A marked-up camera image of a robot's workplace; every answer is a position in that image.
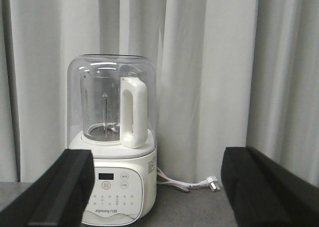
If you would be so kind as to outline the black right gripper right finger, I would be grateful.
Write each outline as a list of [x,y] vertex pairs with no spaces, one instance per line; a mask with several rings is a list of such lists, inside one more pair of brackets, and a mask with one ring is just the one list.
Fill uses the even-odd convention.
[[317,227],[319,189],[253,147],[227,147],[221,180],[240,227]]

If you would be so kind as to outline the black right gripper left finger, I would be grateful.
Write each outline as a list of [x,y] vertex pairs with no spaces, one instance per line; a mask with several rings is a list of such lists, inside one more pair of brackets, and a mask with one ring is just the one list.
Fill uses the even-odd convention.
[[90,150],[66,149],[0,213],[2,227],[78,227],[95,183]]

